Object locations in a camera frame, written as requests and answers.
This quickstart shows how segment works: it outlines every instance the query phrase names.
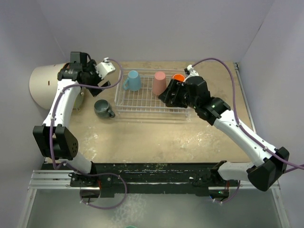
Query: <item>dark gray ceramic mug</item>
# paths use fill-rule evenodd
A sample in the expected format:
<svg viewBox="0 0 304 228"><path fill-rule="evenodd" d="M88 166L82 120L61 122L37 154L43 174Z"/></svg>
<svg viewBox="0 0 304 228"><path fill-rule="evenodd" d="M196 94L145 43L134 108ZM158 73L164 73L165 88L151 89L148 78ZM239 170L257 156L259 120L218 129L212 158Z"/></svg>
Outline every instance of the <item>dark gray ceramic mug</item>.
<svg viewBox="0 0 304 228"><path fill-rule="evenodd" d="M98 100L94 104L94 111L100 118L114 118L115 113L112 111L112 107L106 100Z"/></svg>

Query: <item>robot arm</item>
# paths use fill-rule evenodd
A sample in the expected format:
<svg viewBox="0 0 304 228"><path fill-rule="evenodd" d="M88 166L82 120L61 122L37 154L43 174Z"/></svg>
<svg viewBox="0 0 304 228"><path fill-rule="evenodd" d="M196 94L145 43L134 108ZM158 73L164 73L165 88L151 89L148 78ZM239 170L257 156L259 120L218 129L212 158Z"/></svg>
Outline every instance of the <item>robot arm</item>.
<svg viewBox="0 0 304 228"><path fill-rule="evenodd" d="M63 88L70 85L89 85L98 86L98 84L110 73L115 71L115 67L107 58L97 64L93 59L87 62L87 53L71 52L70 63L66 64L57 75L58 85L52 107L43 122L42 126L35 126L33 135L43 156L50 156L49 129L51 127L51 116L55 116L53 124L53 148L55 159L59 162L67 162L72 167L82 173L95 172L92 162L87 160L82 153L78 152L78 141L69 131L69 122L73 110L74 102L80 93L79 86L70 87L63 93ZM109 86L107 81L101 87ZM90 89L93 96L97 96L102 89Z"/></svg>
<svg viewBox="0 0 304 228"><path fill-rule="evenodd" d="M186 79L181 82L172 79L167 89L159 96L167 106L191 107L198 116L215 126L231 138L250 158L248 163L231 163L221 161L214 167L216 179L250 181L257 189L266 191L284 173L286 164L266 152L266 148L284 160L288 160L289 152L284 148L277 149L269 144L242 121L235 120L230 106L218 97L210 96L206 81L189 65ZM250 139L240 125L255 139L265 145L261 148Z"/></svg>

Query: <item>light blue mug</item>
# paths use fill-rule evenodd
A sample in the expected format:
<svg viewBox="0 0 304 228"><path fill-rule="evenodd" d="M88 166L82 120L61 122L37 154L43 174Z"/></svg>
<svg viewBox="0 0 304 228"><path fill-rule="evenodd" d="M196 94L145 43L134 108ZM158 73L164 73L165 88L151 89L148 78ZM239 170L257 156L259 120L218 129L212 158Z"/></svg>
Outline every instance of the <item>light blue mug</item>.
<svg viewBox="0 0 304 228"><path fill-rule="evenodd" d="M136 70L131 70L128 73L128 78L123 83L123 89L130 89L131 91L138 91L142 87L141 77Z"/></svg>

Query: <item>tabletop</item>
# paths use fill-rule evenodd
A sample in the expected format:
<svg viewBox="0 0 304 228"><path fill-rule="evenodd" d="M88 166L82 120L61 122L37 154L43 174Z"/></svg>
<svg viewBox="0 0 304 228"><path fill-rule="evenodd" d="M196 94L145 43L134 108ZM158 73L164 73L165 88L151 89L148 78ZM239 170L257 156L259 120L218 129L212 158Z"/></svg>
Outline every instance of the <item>tabletop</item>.
<svg viewBox="0 0 304 228"><path fill-rule="evenodd" d="M184 69L192 62L122 62L123 68ZM240 83L232 62L227 62L236 83L236 104L239 118L251 127ZM113 84L119 68L109 76ZM195 67L208 84L212 96L232 106L232 85L227 70L216 62ZM247 155L224 133L194 112L185 115L120 113L114 105L116 87L104 90L97 97L88 91L80 111L74 110L69 129L78 139L79 151L93 162L247 162ZM100 119L94 103L107 100L115 118Z"/></svg>

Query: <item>cable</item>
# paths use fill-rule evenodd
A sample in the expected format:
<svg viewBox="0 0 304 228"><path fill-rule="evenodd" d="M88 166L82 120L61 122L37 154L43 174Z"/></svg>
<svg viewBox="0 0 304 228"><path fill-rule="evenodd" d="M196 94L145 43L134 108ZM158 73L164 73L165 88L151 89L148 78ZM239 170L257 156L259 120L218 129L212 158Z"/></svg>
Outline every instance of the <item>cable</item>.
<svg viewBox="0 0 304 228"><path fill-rule="evenodd" d="M240 186L241 186L241 181L239 180L238 183L237 183L237 189L234 191L234 193L232 194L232 196L230 196L229 198L227 198L225 201L218 201L218 200L213 199L213 202L217 202L217 203L220 203L220 204L228 203L230 200L232 200L236 196L236 194L238 193L238 190L239 190Z"/></svg>
<svg viewBox="0 0 304 228"><path fill-rule="evenodd" d="M197 63L193 64L192 66L195 67L197 64L201 63L201 62L204 62L204 61L207 61L207 60L215 60L215 61L218 61L220 62L225 68L226 70L228 71L229 75L230 75L230 78L231 78L231 83L232 83L232 103L233 103L233 113L234 113L234 118L236 120L236 123L238 124L238 126L240 127L240 129L242 130L242 132L247 135L252 141L254 141L256 144L258 144L260 147L262 147L265 151L267 151L268 153L270 153L272 156L274 156L275 158L277 158L279 161L287 164L287 165L290 165L290 166L293 166L294 168L291 168L289 170L287 170L285 173L287 172L290 172L290 171L293 171L293 170L296 170L296 169L301 169L301 170L304 170L304 164L303 165L297 165L297 164L294 164L292 162L289 162L289 161L286 161L282 158L280 158L278 155L276 155L275 153L273 153L270 149L268 149L266 146L264 146L261 142L259 142L254 136L252 136L251 134L249 134L244 128L242 125L240 125L240 122L239 122L239 119L238 119L238 114L237 114L237 107L236 107L236 89L235 89L235 83L234 83L234 79L233 79L233 75L229 69L229 67L221 60L217 59L217 58L205 58L205 59L202 59L200 61L198 61Z"/></svg>
<svg viewBox="0 0 304 228"><path fill-rule="evenodd" d="M113 205L113 206L110 206L110 207L100 207L100 206L96 206L96 205L93 205L93 204L84 202L83 199L82 199L82 197L81 197L81 192L80 192L80 193L79 193L80 200L81 200L82 203L84 203L84 204L86 204L86 205L88 205L88 206L90 206L90 207L93 207L93 208L102 209L102 210L111 210L111 209L115 209L115 208L119 207L119 206L125 201L125 199L127 198L127 184L126 184L125 181L121 178L121 176L119 176L119 175L117 175L117 174L115 174L115 173L105 172L105 173L94 174L94 175L90 175L90 176L92 176L92 177L95 176L95 177L96 177L96 176L104 176L104 175L112 175L112 176L118 177L118 178L122 181L122 183L123 183L123 185L124 185L124 195L123 195L123 199L122 199L119 203L117 203L117 204L115 204L115 205Z"/></svg>
<svg viewBox="0 0 304 228"><path fill-rule="evenodd" d="M73 166L71 166L70 164L68 164L66 161L63 161L59 165L57 165L56 161L55 161L54 146L53 146L53 127L54 127L55 115L56 115L56 110L58 108L59 101L60 101L62 95L64 94L64 92L67 89L72 88L72 87L76 87L76 86L81 86L81 87L85 87L85 88L92 88L92 89L109 89L109 88L115 87L122 80L123 75L124 75L123 67L116 60L110 59L110 58L109 58L109 60L117 63L118 66L119 66L119 68L120 68L118 81L116 83L114 83L113 85L109 85L109 86L105 86L105 87L98 87L98 86L92 86L92 85L83 85L83 84L68 85L68 86L64 87L62 89L61 93L58 95L58 97L57 97L57 99L56 99L56 101L54 103L54 108L53 108L53 112L52 112L52 115L51 115L50 129L49 129L49 147L50 147L50 153L51 153L51 158L52 158L52 163L53 163L54 170L58 170L62 165L66 165L67 167L69 167L73 171L78 172L78 173L80 173L82 175L85 175L85 176L88 176L88 177L97 177L97 176L103 176L103 175L112 175L112 176L118 177L123 182L123 185L124 185L124 197L116 205L111 206L111 207L99 207L99 206L95 206L93 204L85 203L86 205L91 206L93 208L105 209L105 210L107 210L107 209L114 209L114 208L120 206L125 201L125 199L127 197L127 185L126 185L125 181L119 175L114 174L114 173L99 173L99 174L86 174L86 173L83 173L83 172L75 169Z"/></svg>
<svg viewBox="0 0 304 228"><path fill-rule="evenodd" d="M87 55L87 57L89 58L89 61L91 61L92 59L91 59L91 56L87 53L86 54Z"/></svg>
<svg viewBox="0 0 304 228"><path fill-rule="evenodd" d="M98 180L97 182L98 182L99 189L101 190L101 181Z"/></svg>
<svg viewBox="0 0 304 228"><path fill-rule="evenodd" d="M224 191L229 191L229 187L230 187L230 183L229 183L229 181L227 180L226 181L226 185L225 185L225 188L224 188Z"/></svg>

